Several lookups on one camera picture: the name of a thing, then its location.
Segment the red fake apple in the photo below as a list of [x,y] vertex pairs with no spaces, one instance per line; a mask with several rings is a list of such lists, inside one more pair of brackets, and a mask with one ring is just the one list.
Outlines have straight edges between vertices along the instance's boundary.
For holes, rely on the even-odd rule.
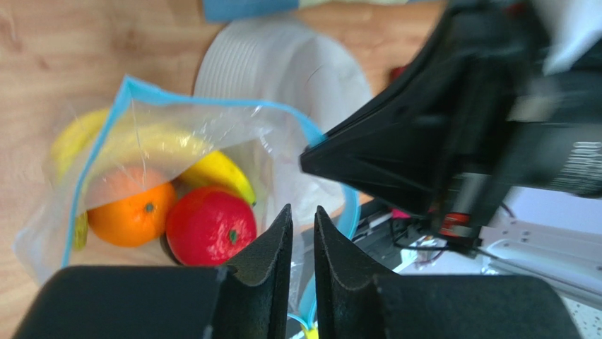
[[219,266],[257,238],[251,206],[218,186],[194,189],[170,210],[165,236],[185,266]]

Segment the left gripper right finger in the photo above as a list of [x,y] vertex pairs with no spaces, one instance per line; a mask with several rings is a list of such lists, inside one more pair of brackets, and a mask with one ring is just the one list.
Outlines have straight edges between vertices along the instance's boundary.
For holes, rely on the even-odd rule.
[[525,275],[399,275],[314,219],[320,338],[578,338],[554,289]]

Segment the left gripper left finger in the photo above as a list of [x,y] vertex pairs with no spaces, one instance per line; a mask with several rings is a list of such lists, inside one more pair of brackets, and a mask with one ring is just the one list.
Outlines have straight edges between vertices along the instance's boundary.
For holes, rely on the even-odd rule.
[[221,266],[72,266],[42,287],[16,338],[284,338],[290,205]]

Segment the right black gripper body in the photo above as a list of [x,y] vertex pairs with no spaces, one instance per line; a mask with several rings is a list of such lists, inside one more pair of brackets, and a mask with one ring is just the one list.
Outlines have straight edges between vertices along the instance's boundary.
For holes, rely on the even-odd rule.
[[601,2],[455,1],[423,69],[442,104],[426,216],[477,245],[511,188],[601,197]]

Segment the clear zip top bag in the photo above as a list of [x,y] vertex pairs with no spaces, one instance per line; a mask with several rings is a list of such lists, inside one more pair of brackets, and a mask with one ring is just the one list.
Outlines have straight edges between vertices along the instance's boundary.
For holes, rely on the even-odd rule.
[[293,254],[289,284],[288,316],[313,327],[317,312],[313,244],[309,231],[314,212],[322,206],[337,213],[337,228],[349,237],[360,217],[358,193],[336,182],[305,174],[299,157],[310,146],[324,141],[323,132],[305,114],[278,102],[215,99],[171,93],[156,85],[127,76],[113,99],[78,100],[64,108],[51,126],[52,144],[75,117],[107,108],[109,114],[94,144],[81,151],[67,174],[55,182],[50,157],[44,165],[49,188],[40,205],[16,237],[18,260],[38,283],[70,265],[165,265],[166,255],[154,239],[138,247],[124,248],[98,238],[88,225],[85,196],[90,183],[112,170],[127,167],[161,172],[179,196],[197,187],[163,170],[140,163],[118,165],[104,172],[96,160],[114,126],[132,113],[141,126],[170,123],[191,131],[228,156],[250,180],[256,203],[250,205],[257,232],[264,233],[284,205],[292,208]]

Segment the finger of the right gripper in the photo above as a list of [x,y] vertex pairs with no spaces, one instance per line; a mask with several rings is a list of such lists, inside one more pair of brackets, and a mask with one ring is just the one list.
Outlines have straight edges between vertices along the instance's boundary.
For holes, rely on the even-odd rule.
[[451,72],[429,70],[382,108],[300,156],[304,172],[346,184],[415,216],[445,215]]

